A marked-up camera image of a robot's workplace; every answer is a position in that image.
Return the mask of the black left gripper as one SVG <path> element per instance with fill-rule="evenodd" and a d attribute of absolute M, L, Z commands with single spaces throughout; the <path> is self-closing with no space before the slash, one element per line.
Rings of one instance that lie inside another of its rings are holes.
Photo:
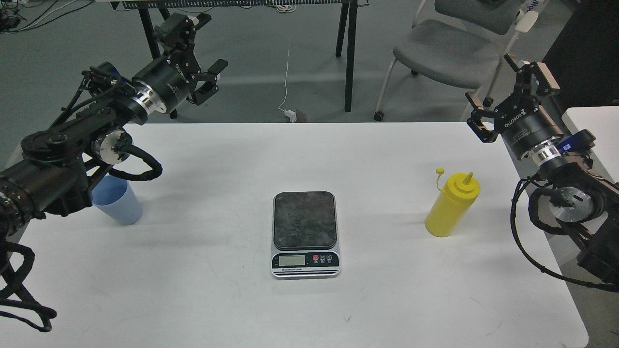
<path fill-rule="evenodd" d="M 164 48 L 164 57 L 153 60 L 132 79 L 136 91 L 132 100 L 146 114 L 169 114 L 185 99 L 199 106 L 219 91 L 220 74 L 229 62 L 218 59 L 201 72 L 194 54 L 197 31 L 211 20 L 206 13 L 195 17 L 173 13 L 153 29 L 153 39 Z M 197 88 L 197 82 L 203 84 Z"/>

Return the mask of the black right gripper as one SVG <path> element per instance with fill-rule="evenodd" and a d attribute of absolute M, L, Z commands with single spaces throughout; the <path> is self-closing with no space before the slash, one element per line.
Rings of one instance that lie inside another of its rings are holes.
<path fill-rule="evenodd" d="M 477 95 L 466 92 L 466 99 L 473 108 L 466 123 L 483 143 L 493 143 L 501 133 L 515 158 L 522 160 L 534 147 L 546 141 L 557 143 L 564 136 L 538 99 L 557 95 L 560 86 L 543 62 L 522 61 L 519 65 L 511 54 L 504 55 L 504 60 L 516 73 L 513 92 L 493 111 L 486 109 Z M 483 117 L 498 118 L 494 121 L 494 130 L 483 124 Z"/>

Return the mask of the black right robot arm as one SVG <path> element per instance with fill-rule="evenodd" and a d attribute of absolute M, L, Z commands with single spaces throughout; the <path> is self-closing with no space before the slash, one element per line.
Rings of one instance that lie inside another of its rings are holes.
<path fill-rule="evenodd" d="M 513 194 L 509 223 L 524 257 L 540 272 L 577 286 L 618 291 L 618 184 L 593 169 L 595 136 L 580 130 L 565 136 L 546 112 L 540 97 L 559 93 L 560 86 L 543 62 L 505 61 L 516 73 L 513 92 L 493 109 L 470 92 L 472 112 L 466 123 L 483 143 L 502 137 L 517 160 L 531 159 L 539 170 L 521 179 Z M 533 259 L 520 242 L 516 207 L 528 185 L 528 213 L 533 225 L 551 235 L 568 236 L 579 248 L 577 264 L 600 280 L 593 283 L 559 275 Z"/>

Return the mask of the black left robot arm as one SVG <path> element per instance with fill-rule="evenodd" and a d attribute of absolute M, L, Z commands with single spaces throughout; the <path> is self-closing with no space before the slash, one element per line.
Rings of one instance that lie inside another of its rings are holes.
<path fill-rule="evenodd" d="M 183 101 L 201 105 L 218 91 L 219 75 L 228 62 L 208 69 L 195 55 L 195 35 L 211 21 L 206 13 L 173 13 L 153 30 L 164 49 L 133 78 L 123 77 L 109 62 L 82 72 L 75 95 L 48 129 L 24 137 L 23 159 L 1 172 L 1 304 L 30 310 L 41 324 L 21 319 L 40 332 L 52 330 L 57 315 L 41 305 L 24 286 L 35 253 L 9 238 L 46 214 L 68 216 L 91 207 L 92 192 L 111 176 L 151 181 L 162 165 L 132 143 L 124 126 L 143 125 L 152 113 L 170 114 Z"/>

